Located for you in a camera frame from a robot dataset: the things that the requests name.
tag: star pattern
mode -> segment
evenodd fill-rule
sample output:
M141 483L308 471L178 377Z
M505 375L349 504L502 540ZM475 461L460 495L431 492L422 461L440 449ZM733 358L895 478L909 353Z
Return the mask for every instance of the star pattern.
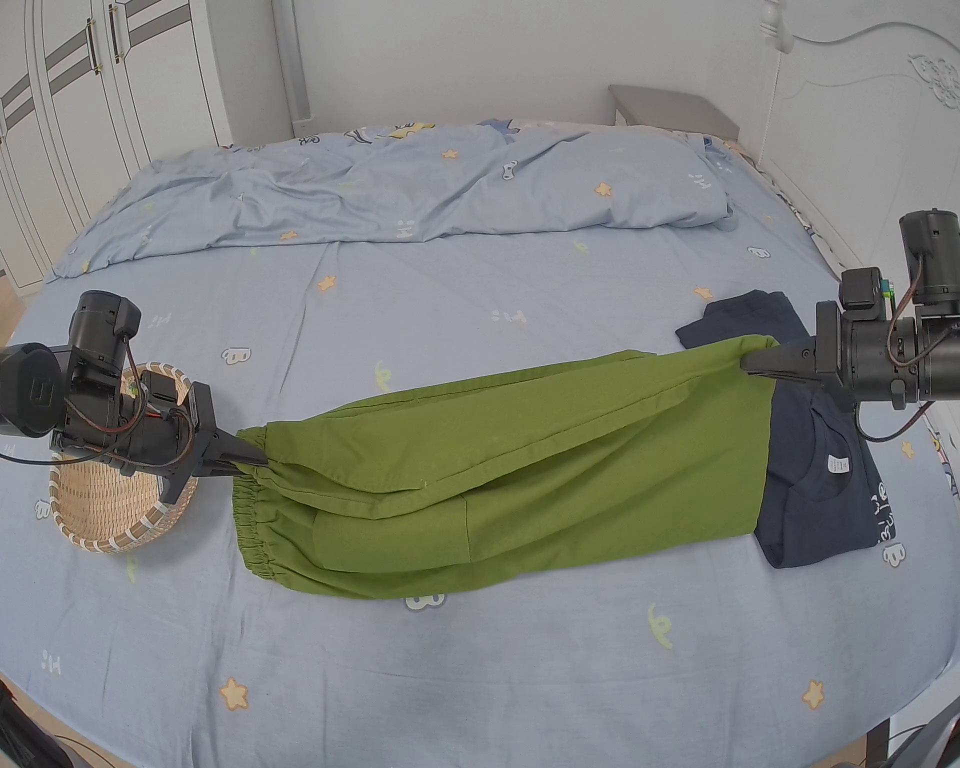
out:
M802 698L810 709L816 709L824 702L824 684L811 680L810 687L806 690Z
M224 697L227 709L231 712L235 709L246 709L250 706L247 704L247 687L238 685L233 678L227 680L227 684L220 689L220 695Z

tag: folded blanket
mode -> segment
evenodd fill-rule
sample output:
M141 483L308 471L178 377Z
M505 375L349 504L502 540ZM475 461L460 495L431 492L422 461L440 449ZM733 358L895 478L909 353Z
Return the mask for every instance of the folded blanket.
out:
M624 351L362 400L240 437L247 567L286 587L393 598L753 532L773 381L748 336Z

